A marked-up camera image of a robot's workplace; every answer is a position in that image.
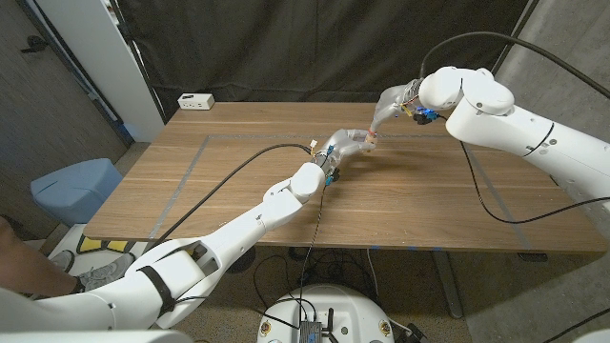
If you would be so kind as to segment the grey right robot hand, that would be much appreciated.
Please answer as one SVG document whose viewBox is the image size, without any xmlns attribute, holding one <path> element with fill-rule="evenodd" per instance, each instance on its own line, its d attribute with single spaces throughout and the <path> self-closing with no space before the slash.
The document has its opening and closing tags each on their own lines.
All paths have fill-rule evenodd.
<svg viewBox="0 0 610 343">
<path fill-rule="evenodd" d="M 422 107 L 418 91 L 422 79 L 414 79 L 406 85 L 393 86 L 383 91 L 376 103 L 372 124 L 368 129 L 368 138 L 373 139 L 381 124 L 401 113 L 412 116 L 417 107 Z"/>
</svg>

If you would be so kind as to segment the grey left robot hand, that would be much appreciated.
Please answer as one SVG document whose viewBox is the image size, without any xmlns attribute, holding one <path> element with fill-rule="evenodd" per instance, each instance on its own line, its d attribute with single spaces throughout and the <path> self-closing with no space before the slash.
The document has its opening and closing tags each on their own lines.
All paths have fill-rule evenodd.
<svg viewBox="0 0 610 343">
<path fill-rule="evenodd" d="M 376 148 L 376 138 L 367 135 L 365 130 L 338 130 L 315 152 L 312 162 L 331 176 L 342 159 Z"/>
</svg>

